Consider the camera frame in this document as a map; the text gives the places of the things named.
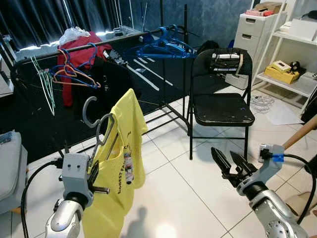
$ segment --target wooden stick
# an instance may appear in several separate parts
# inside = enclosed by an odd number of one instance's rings
[[[310,119],[301,129],[299,129],[291,138],[289,138],[284,144],[285,150],[295,144],[298,140],[304,137],[308,132],[317,127],[317,115]]]

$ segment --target red jacket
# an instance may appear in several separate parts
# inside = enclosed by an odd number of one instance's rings
[[[89,37],[81,36],[77,40],[67,42],[66,44],[59,46],[58,48],[59,49],[70,49],[70,48],[74,48],[77,46],[86,45],[88,43],[97,43],[97,42],[101,41],[101,39],[95,34],[95,32],[91,31],[89,33],[90,33]],[[111,51],[112,50],[111,45],[106,44],[106,45],[98,46],[96,56],[99,56],[99,57],[105,59],[103,56],[104,50]],[[85,49],[85,50],[81,50],[81,51],[70,52],[69,53],[70,54],[70,62],[75,67],[78,67],[82,63],[89,61],[90,57],[93,56],[94,52],[95,52],[94,47],[89,48],[89,49]],[[64,61],[65,61],[65,59],[64,59],[63,55],[59,55],[57,57],[57,64],[64,64]],[[89,64],[85,65],[85,68],[89,69],[90,65]],[[71,82],[70,78],[62,78],[62,80],[64,82]],[[67,84],[63,85],[62,95],[63,95],[64,106],[71,107],[73,105],[73,99],[72,99],[72,95],[71,95],[71,85],[67,85]]]

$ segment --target plastic bag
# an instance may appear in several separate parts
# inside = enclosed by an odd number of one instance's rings
[[[64,45],[67,42],[77,40],[81,36],[90,36],[88,31],[80,29],[78,26],[75,28],[68,28],[64,35],[59,39],[59,45]]]

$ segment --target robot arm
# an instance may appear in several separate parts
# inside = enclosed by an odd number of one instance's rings
[[[261,145],[257,168],[248,163],[241,155],[230,151],[237,165],[237,174],[231,174],[231,165],[224,154],[211,148],[211,154],[221,169],[222,177],[237,188],[241,196],[246,196],[250,207],[262,223],[267,238],[308,238],[305,230],[296,223],[295,216],[283,200],[265,183],[282,168],[284,149],[278,145]]]
[[[94,199],[94,192],[109,194],[109,188],[95,187],[99,163],[96,162],[88,174],[89,157],[82,154],[65,154],[62,167],[64,200],[59,200],[54,213],[46,223],[46,238],[76,238],[80,232],[80,221],[86,207]]]

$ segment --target clothing rack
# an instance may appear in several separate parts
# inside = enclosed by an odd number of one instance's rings
[[[163,0],[160,0],[160,16],[161,16],[161,23],[163,25],[164,23],[164,20],[163,20]],[[181,29],[183,29],[183,32],[180,32],[181,34],[184,35],[184,42],[185,43],[188,43],[188,31],[187,31],[187,5],[185,4],[185,11],[184,11],[184,27],[183,26],[179,26]],[[174,26],[168,26],[166,27],[167,30],[173,30],[174,29]],[[161,32],[160,29],[157,29],[157,30],[153,30],[153,31],[150,31],[151,34],[153,33],[159,33]],[[102,42],[98,42],[98,43],[95,43],[96,46],[102,46],[102,45],[105,45],[105,44],[109,44],[109,43],[113,43],[113,42],[120,42],[120,41],[125,41],[125,40],[128,40],[128,39],[133,39],[133,38],[139,38],[140,36],[144,36],[146,34],[148,34],[149,32],[141,32],[141,33],[137,33],[137,34],[133,34],[133,35],[126,35],[126,36],[121,36],[121,37],[117,37],[117,38],[114,38],[114,39],[109,39],[109,40],[105,40],[105,41],[102,41]],[[94,46],[92,45],[84,45],[84,46],[78,46],[78,47],[74,47],[74,48],[70,48],[70,49],[67,49],[68,52],[74,52],[74,51],[80,51],[80,50],[85,50],[85,49],[89,49],[89,48],[92,48]],[[44,59],[48,59],[48,58],[53,58],[53,57],[57,57],[61,55],[61,52],[59,51],[56,51],[56,52],[53,52],[53,53],[49,53],[49,54],[44,54],[44,55],[41,55],[41,56],[37,56],[36,59],[37,61],[40,61],[40,60],[44,60]],[[21,95],[24,97],[24,99],[28,102],[29,104],[29,107],[31,108],[32,111],[34,111],[34,113],[36,114],[36,117],[39,121],[41,121],[40,119],[40,116],[38,115],[38,112],[37,110],[35,110],[32,102],[30,102],[30,100],[28,100],[27,96],[23,93],[23,90],[20,88],[20,83],[19,83],[19,78],[20,78],[20,75],[19,73],[17,72],[17,69],[19,66],[23,65],[23,64],[28,64],[28,63],[32,63],[31,61],[31,58],[27,58],[27,59],[23,59],[23,60],[20,60],[18,62],[16,62],[12,68],[11,68],[11,71],[10,71],[10,74],[11,74],[11,81],[12,83],[14,84],[15,88],[18,89],[19,93],[21,93]],[[159,108],[157,110],[161,110],[162,108],[168,108],[170,111],[169,112],[166,112],[162,115],[159,115],[149,121],[147,121],[146,123],[149,123],[149,122],[152,122],[152,121],[155,121],[165,115],[168,115],[170,113],[174,113],[177,117],[169,120],[169,121],[166,121],[150,130],[148,130],[146,133],[149,133],[150,131],[153,131],[161,126],[164,126],[176,119],[181,119],[182,121],[184,121],[186,123],[186,126],[187,126],[187,134],[189,134],[189,129],[190,129],[190,125],[189,125],[189,122],[186,120],[185,118],[185,96],[186,96],[186,59],[183,60],[183,113],[180,114],[175,108],[173,108],[171,105],[169,105],[168,103],[166,103],[165,101],[165,97],[166,97],[166,90],[165,90],[165,87],[166,87],[166,79],[165,79],[165,61],[162,60],[162,63],[163,63],[163,99],[161,101],[161,104],[159,106]],[[47,127],[45,128],[45,124],[43,122],[41,122],[41,125],[44,129],[44,131],[47,133],[48,130],[47,130]],[[63,153],[61,152],[61,149],[60,147],[58,146],[57,142],[55,141],[54,137],[52,135],[49,135],[49,133],[47,133],[47,136],[50,137],[50,139],[52,140],[52,142],[54,143],[55,147],[57,148],[59,154],[61,155],[61,157],[63,157]],[[90,146],[84,150],[81,150],[79,151],[78,153],[81,153],[81,152],[84,152],[88,149],[91,149],[93,148],[95,145],[93,146]]]

